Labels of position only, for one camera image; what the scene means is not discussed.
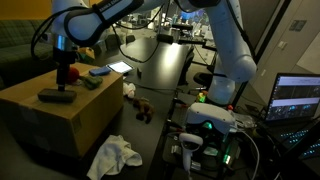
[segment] desk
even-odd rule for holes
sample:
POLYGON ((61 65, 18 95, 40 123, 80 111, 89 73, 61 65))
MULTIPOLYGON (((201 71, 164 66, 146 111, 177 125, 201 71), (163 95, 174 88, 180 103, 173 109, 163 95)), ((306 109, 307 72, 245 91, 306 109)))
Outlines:
MULTIPOLYGON (((148 56, 148 54, 144 54, 144 52, 151 54, 151 47, 155 47, 155 45, 155 39, 146 38, 141 40, 137 39, 134 43, 122 47, 128 55, 135 56, 136 58, 144 58, 148 56)), ((155 85, 153 88, 175 89, 187 51, 187 46, 176 44, 171 46, 170 44, 160 43, 157 52, 148 63, 137 64, 128 61, 133 66, 141 67, 143 70, 142 79, 134 77, 136 71, 132 71, 129 73, 128 80, 131 78, 132 81, 141 83, 141 85, 144 86, 153 87, 153 85, 155 85), (157 81, 159 80, 159 82, 149 82, 148 79, 152 78, 155 78, 157 81)), ((107 54, 102 53, 96 58, 97 61, 95 61, 95 65, 99 66, 120 59, 127 61, 119 52, 117 52, 114 57, 108 57, 107 54)), ((98 139, 98 143, 92 147, 86 157, 79 161, 70 160, 69 158, 52 153, 43 153, 33 148, 30 148, 30 151, 26 154, 27 151, 21 150, 21 147, 15 143, 4 123, 0 120, 0 166, 3 167, 0 169, 0 179, 83 179, 98 148, 110 134, 122 135, 124 140, 130 142, 132 149, 140 153, 143 159, 143 165, 136 168, 124 167, 119 175, 108 176, 106 179, 147 179, 149 171, 160 171, 160 169, 157 169, 159 164, 154 165, 152 161, 173 95, 173 91, 152 91, 137 87, 136 96, 143 96, 149 99, 155 106, 156 113, 151 122, 145 124, 144 121, 137 120, 135 118, 137 109, 135 109, 130 102, 125 101, 123 108, 98 139)))

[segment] couch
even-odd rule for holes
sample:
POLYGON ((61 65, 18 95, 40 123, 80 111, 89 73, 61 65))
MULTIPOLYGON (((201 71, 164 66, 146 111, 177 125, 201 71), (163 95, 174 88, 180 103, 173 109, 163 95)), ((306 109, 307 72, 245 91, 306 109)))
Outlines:
POLYGON ((0 20, 0 89, 21 83, 57 68, 52 45, 38 43, 31 56, 31 39, 41 20, 0 20))

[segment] computer screen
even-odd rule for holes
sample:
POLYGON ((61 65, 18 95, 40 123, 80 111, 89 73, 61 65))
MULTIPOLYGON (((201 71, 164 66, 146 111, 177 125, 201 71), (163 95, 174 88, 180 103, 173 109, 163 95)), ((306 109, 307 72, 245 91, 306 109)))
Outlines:
POLYGON ((278 73, 266 121, 313 117, 320 99, 320 75, 278 73))

